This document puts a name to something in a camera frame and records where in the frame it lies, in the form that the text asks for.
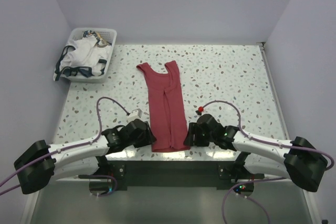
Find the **red tank top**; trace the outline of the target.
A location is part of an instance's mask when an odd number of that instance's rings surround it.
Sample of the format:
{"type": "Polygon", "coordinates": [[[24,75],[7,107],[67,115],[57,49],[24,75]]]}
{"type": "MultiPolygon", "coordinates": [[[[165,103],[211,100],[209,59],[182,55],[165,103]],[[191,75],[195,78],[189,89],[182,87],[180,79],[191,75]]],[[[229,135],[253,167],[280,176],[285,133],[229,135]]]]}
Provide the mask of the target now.
{"type": "Polygon", "coordinates": [[[155,72],[148,63],[137,65],[143,73],[149,102],[150,128],[156,141],[152,151],[159,153],[189,150],[180,72],[175,61],[165,65],[167,73],[155,72]]]}

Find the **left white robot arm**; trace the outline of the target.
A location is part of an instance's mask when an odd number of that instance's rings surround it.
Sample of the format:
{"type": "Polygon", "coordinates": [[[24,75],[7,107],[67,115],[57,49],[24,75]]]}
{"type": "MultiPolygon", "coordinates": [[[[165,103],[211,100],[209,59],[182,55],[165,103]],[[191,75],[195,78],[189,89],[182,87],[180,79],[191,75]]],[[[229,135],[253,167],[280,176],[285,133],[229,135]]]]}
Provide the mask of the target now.
{"type": "Polygon", "coordinates": [[[24,195],[35,193],[50,181],[76,175],[103,178],[109,165],[105,156],[153,144],[156,141],[148,122],[135,119],[117,125],[94,138],[67,144],[48,145],[44,140],[32,144],[15,162],[20,188],[24,195]]]}

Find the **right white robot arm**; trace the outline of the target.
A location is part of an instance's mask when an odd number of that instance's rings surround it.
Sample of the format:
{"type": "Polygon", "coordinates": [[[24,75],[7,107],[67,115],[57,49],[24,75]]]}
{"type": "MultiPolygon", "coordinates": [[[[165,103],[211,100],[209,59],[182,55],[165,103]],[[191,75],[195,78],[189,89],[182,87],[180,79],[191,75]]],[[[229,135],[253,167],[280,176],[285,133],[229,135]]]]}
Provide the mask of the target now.
{"type": "Polygon", "coordinates": [[[234,179],[247,179],[251,175],[273,175],[291,180],[296,186],[315,193],[328,162],[303,137],[291,140],[273,140],[239,127],[223,126],[210,114],[190,123],[184,144],[208,147],[210,143],[238,156],[224,168],[234,179]]]}

